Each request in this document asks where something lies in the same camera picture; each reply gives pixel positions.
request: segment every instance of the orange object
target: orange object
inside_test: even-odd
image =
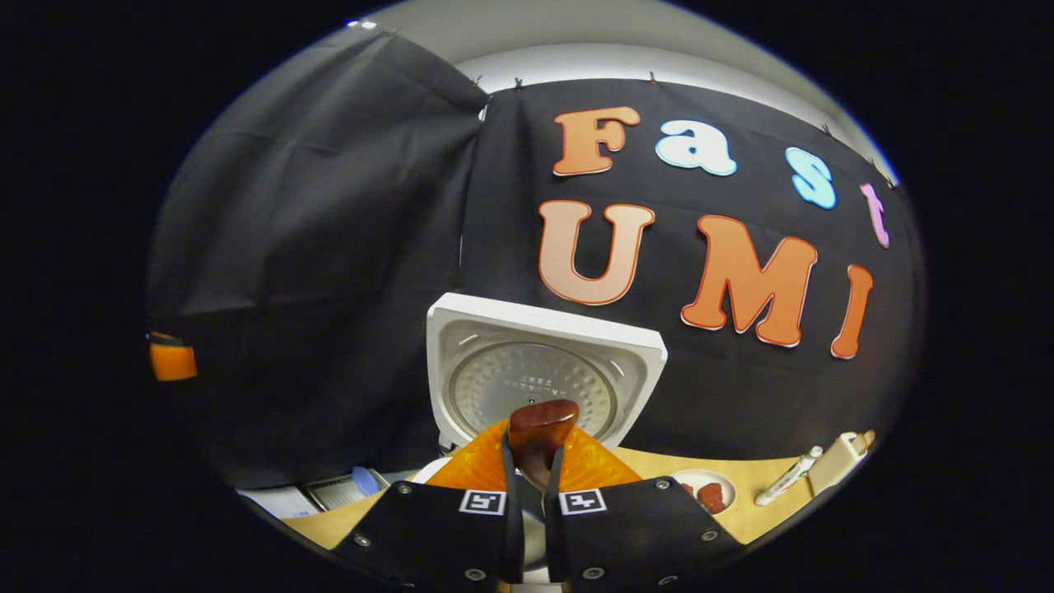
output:
[[[502,420],[480,433],[425,483],[461,490],[506,492],[502,437],[508,426],[508,419]]]
[[[641,479],[629,466],[578,427],[564,442],[560,492],[628,485]]]
[[[152,332],[151,336],[155,340],[170,342],[150,344],[150,363],[158,381],[181,381],[197,377],[194,349],[183,347],[179,340],[164,334]]]

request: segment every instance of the pink letter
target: pink letter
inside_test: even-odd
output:
[[[878,196],[875,195],[875,187],[871,186],[871,183],[860,185],[860,191],[863,192],[863,196],[867,199],[867,207],[871,209],[871,225],[875,226],[875,236],[878,237],[878,243],[883,249],[889,249],[890,233],[885,232],[885,226],[882,225],[882,202],[878,200]]]

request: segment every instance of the orange tag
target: orange tag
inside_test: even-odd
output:
[[[171,339],[169,336],[157,333],[152,333],[151,336]],[[197,377],[194,349],[190,347],[151,343],[150,362],[158,381],[180,381]]]

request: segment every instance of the inner lid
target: inner lid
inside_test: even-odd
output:
[[[525,406],[567,399],[579,404],[577,427],[599,438],[617,412],[614,390],[593,364],[534,342],[506,342],[472,353],[451,375],[446,398],[454,420],[471,435]]]

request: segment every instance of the black fabric backdrop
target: black fabric backdrop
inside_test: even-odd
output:
[[[434,456],[424,313],[456,278],[486,99],[398,36],[341,29],[188,156],[155,230],[150,329],[194,349],[198,378],[162,397],[233,486]]]
[[[559,177],[566,112],[631,106],[641,116],[625,125],[624,147],[599,174]],[[665,163],[656,142],[660,125],[691,119],[715,125],[728,139],[738,170],[719,177],[702,169]],[[803,200],[784,156],[789,146],[826,162],[838,202],[822,210]],[[891,244],[875,238],[859,185],[870,182],[884,205]],[[637,274],[623,298],[588,307],[566,301],[541,280],[538,256],[549,199],[586,202],[574,262],[598,277],[607,266],[611,203],[650,207]],[[744,222],[761,264],[785,236],[814,244],[819,259],[808,280],[795,349],[765,344],[753,328],[737,335],[728,295],[725,328],[709,332],[684,324],[681,310],[695,301],[706,257],[697,228],[704,214]],[[848,300],[846,268],[865,266],[875,285],[848,361],[832,357]],[[462,280],[487,298],[596,317],[659,332],[669,360],[651,399],[624,447],[685,457],[767,459],[826,447],[846,431],[887,435],[914,374],[924,334],[924,275],[910,206],[883,177],[848,146],[822,130],[766,105],[680,84],[635,80],[575,80],[495,93],[474,153],[465,213]]]

